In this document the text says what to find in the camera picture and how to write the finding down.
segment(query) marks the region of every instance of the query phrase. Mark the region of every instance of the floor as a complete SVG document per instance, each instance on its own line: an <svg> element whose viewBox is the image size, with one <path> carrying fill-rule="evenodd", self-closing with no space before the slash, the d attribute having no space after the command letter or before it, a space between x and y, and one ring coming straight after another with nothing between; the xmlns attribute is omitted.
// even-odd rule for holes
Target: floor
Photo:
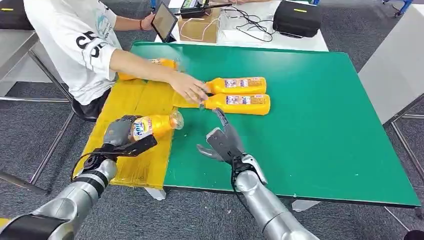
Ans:
<svg viewBox="0 0 424 240"><path fill-rule="evenodd" d="M142 18L146 0L106 0L117 14ZM321 0L322 34L330 51L349 54L359 71L398 19L395 10L377 0ZM152 32L119 32L124 49L132 41L152 41ZM18 82L9 92L15 97L60 97L49 83ZM29 179L71 109L67 104L0 102L0 169ZM424 104L412 110L424 114ZM63 140L39 179L51 190L39 196L0 181L0 217L28 213L50 200L69 184L69 174L81 154L93 123L72 120ZM400 126L418 159L424 159L424 121L402 120ZM385 129L401 163L424 203L424 185L391 127ZM322 202L294 213L321 240L400 240L407 229L424 230L412 209ZM109 186L81 227L77 239L114 240L257 240L263 239L254 219L231 194L168 192L166 200L152 199L144 189Z"/></svg>

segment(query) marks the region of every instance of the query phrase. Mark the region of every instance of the green table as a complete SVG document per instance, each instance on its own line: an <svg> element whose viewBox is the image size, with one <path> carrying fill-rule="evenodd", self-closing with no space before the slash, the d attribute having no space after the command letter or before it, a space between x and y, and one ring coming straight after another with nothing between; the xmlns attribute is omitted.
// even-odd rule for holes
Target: green table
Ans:
<svg viewBox="0 0 424 240"><path fill-rule="evenodd" d="M266 116L228 114L278 196L417 207L420 201L345 53L136 42L144 58L176 59L184 71L266 78ZM164 186L232 191L228 164L197 152L220 126L212 111L182 109Z"/></svg>

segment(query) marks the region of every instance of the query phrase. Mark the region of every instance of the yellow tape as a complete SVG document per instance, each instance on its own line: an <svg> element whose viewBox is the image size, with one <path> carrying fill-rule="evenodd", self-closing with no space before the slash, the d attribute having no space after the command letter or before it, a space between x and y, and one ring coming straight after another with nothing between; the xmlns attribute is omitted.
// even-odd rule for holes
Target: yellow tape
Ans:
<svg viewBox="0 0 424 240"><path fill-rule="evenodd" d="M296 12L301 12L301 13L307 13L307 12L308 12L308 11L306 11L306 10L297 9L297 8L295 8L295 9L293 9L293 10L295 10Z"/></svg>
<svg viewBox="0 0 424 240"><path fill-rule="evenodd" d="M6 226L6 224L9 223L9 219L6 218L0 218L0 228Z"/></svg>
<svg viewBox="0 0 424 240"><path fill-rule="evenodd" d="M97 123L91 132L83 154L102 146L109 124L124 115L168 115L173 110L174 90L169 84L141 79L121 80L113 86ZM173 132L158 139L158 145L137 157L119 157L114 185L162 189L168 166ZM83 167L77 164L75 176Z"/></svg>

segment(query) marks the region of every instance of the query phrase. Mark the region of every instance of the black strap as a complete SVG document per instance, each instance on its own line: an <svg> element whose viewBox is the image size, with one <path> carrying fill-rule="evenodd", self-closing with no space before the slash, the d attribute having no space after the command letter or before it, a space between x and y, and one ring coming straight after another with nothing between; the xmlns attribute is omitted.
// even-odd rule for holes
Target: black strap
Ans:
<svg viewBox="0 0 424 240"><path fill-rule="evenodd" d="M108 186L108 184L109 184L109 181L108 181L108 179L106 178L106 176L105 176L103 173L101 173L101 172L99 172L99 171L97 171L97 170L85 171L85 172L83 172L82 174L93 174L93 175L96 175L97 177L99 177L99 178L103 181L103 183L104 183L104 187L105 187L105 188L106 188L106 187Z"/></svg>
<svg viewBox="0 0 424 240"><path fill-rule="evenodd" d="M102 184L100 184L100 182L98 182L97 180L90 178L90 177L84 177L84 176L83 177L77 177L72 182L73 183L84 182L84 183L90 184L91 186L93 186L97 190L98 198L100 198L103 191L105 190L105 188L103 187Z"/></svg>
<svg viewBox="0 0 424 240"><path fill-rule="evenodd" d="M24 215L6 226L0 234L0 240L46 240L65 222L49 216Z"/></svg>

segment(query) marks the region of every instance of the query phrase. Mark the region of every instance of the orange bottle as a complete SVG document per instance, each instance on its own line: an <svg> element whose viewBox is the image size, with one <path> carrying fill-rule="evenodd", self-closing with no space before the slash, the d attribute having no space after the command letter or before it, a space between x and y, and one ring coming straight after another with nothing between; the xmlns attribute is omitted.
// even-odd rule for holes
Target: orange bottle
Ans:
<svg viewBox="0 0 424 240"><path fill-rule="evenodd" d="M265 94L267 81L264 77L215 78L206 82L212 94Z"/></svg>
<svg viewBox="0 0 424 240"><path fill-rule="evenodd" d="M156 139L160 139L169 131L180 130L183 126L184 119L179 111L174 111L171 115L143 116L132 123L129 139L138 141L151 133Z"/></svg>
<svg viewBox="0 0 424 240"><path fill-rule="evenodd" d="M178 68L177 62L172 60L172 59L154 58L154 59L150 59L150 62L152 62L154 64L160 64L162 66L169 67L169 68L172 68L174 70L177 70L177 68Z"/></svg>
<svg viewBox="0 0 424 240"><path fill-rule="evenodd" d="M172 68L175 71L178 70L177 62L174 61L174 60L167 59L167 58L154 58L154 59L149 59L149 60L153 64L160 64L162 66ZM126 80L133 80L133 79L136 79L137 78L135 76L126 74L124 72L118 72L118 77L119 77L119 79L124 80L124 81L126 81Z"/></svg>
<svg viewBox="0 0 424 240"><path fill-rule="evenodd" d="M266 94L227 95L219 93L205 102L206 109L220 108L224 113L266 115L270 112L271 99Z"/></svg>

